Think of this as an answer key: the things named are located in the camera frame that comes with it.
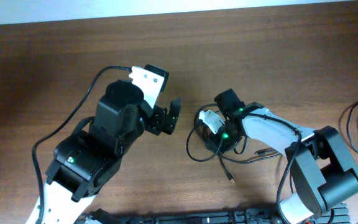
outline black housing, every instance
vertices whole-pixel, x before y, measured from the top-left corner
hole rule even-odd
[[[153,65],[146,70],[165,77],[169,73]],[[142,90],[131,82],[118,80],[108,85],[93,117],[80,121],[71,136],[55,149],[54,160],[46,171],[47,183],[57,181],[73,192],[79,201],[97,194],[119,170],[123,155],[144,131],[172,134],[180,112],[180,100],[166,108],[150,105]],[[89,123],[89,131],[82,130]]]

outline white wall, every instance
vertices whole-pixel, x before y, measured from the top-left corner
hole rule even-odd
[[[343,0],[0,0],[0,24],[334,1]]]

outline wood grain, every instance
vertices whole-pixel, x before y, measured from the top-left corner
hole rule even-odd
[[[139,138],[88,210],[172,213],[272,203],[284,159],[227,163],[231,184],[218,160],[188,158],[193,115],[233,88],[246,103],[258,101],[294,123],[344,130],[339,118],[358,100],[358,2],[0,26],[0,223],[27,220],[38,197],[30,149],[69,115],[96,72],[146,63],[170,71],[158,104],[182,98],[177,128],[172,136]],[[54,147],[94,114],[118,78],[127,73],[102,76],[72,121],[39,147],[43,172]],[[250,141],[241,158],[264,147]],[[208,156],[196,138],[191,150]],[[358,194],[347,203],[358,222]]]

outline cable connector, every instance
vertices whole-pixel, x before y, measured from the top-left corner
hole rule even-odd
[[[274,149],[261,149],[261,150],[255,151],[255,155],[256,156],[264,156],[271,152],[275,152],[275,150]]]
[[[227,173],[226,177],[230,180],[232,184],[234,184],[234,177],[230,173]]]

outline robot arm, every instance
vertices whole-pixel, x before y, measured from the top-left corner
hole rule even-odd
[[[169,73],[153,65],[132,67],[132,82],[108,85],[96,114],[80,121],[55,149],[46,171],[44,216],[41,223],[74,223],[92,203],[101,187],[119,170],[123,155],[144,131],[171,134],[180,112],[180,100],[170,113],[155,105]],[[89,123],[89,131],[83,128]],[[40,199],[27,223],[36,223]]]
[[[301,127],[272,114],[259,103],[245,105],[232,89],[220,93],[214,100],[226,122],[212,111],[200,113],[199,119],[211,129],[208,141],[215,148],[223,138],[224,148],[220,151],[225,152],[245,137],[266,143],[288,161],[295,157],[291,173],[297,192],[280,203],[283,216],[290,223],[310,216],[318,218],[358,193],[358,166],[336,129]],[[297,154],[294,153],[298,136],[277,120],[300,132],[301,146]],[[330,159],[331,163],[320,169],[317,159]]]

